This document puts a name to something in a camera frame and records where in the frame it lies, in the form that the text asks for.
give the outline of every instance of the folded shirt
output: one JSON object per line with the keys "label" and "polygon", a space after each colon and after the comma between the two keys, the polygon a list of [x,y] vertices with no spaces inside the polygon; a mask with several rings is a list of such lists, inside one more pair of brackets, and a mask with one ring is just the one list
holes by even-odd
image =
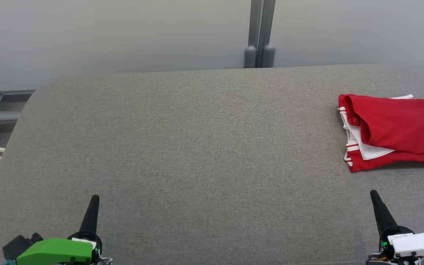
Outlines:
{"label": "folded shirt", "polygon": [[338,98],[348,143],[350,171],[370,170],[397,161],[424,163],[424,99],[358,95]]}

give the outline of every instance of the white fabric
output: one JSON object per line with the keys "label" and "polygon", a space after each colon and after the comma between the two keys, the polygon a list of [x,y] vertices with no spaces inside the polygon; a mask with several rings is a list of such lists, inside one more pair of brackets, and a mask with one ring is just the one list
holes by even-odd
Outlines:
{"label": "white fabric", "polygon": [[[392,99],[412,99],[414,98],[412,94],[402,97],[396,97]],[[345,107],[339,107],[341,119],[343,120],[343,128],[346,129],[346,136],[348,138],[348,143],[346,144],[346,154],[344,160],[348,163],[348,166],[352,166],[353,162],[351,158],[348,157],[349,151],[359,150],[363,160],[370,160],[374,158],[379,158],[385,156],[395,150],[382,148],[378,146],[372,146],[365,144],[361,140],[361,127],[352,126],[348,122],[348,116],[346,114]]]}

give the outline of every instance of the white stripe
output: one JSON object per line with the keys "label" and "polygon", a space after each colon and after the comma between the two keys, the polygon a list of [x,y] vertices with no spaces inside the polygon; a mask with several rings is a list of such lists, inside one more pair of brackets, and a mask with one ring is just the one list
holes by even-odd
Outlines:
{"label": "white stripe", "polygon": [[346,144],[346,146],[353,145],[353,144],[358,144],[358,141],[351,139],[351,140],[348,141],[348,143]]}
{"label": "white stripe", "polygon": [[351,152],[351,151],[355,151],[355,150],[359,150],[359,146],[358,145],[355,145],[355,146],[349,146],[348,148],[346,148],[347,150],[348,150],[348,152]]}
{"label": "white stripe", "polygon": [[346,151],[346,154],[344,156],[345,161],[352,161],[352,159],[348,156],[348,151]]}
{"label": "white stripe", "polygon": [[412,94],[407,95],[407,96],[403,96],[403,97],[396,97],[396,98],[391,98],[391,99],[412,99],[414,98],[414,96]]}

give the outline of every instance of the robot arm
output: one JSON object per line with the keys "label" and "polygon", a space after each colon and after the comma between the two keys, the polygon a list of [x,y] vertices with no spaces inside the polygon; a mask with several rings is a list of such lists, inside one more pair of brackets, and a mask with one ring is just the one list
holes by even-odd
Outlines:
{"label": "robot arm", "polygon": [[424,233],[397,225],[377,191],[371,191],[379,230],[379,253],[367,258],[367,265],[424,265]]}
{"label": "robot arm", "polygon": [[79,231],[63,238],[44,240],[34,233],[31,239],[15,237],[3,247],[5,265],[112,265],[112,259],[101,257],[102,241],[96,234],[99,196],[91,198]]}

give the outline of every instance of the gray wall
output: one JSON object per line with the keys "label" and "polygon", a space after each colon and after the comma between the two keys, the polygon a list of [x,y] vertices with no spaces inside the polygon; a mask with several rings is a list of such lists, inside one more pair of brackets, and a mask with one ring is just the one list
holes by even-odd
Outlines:
{"label": "gray wall", "polygon": [[424,0],[277,0],[275,67],[424,65]]}
{"label": "gray wall", "polygon": [[243,67],[250,0],[0,0],[0,91],[57,77]]}

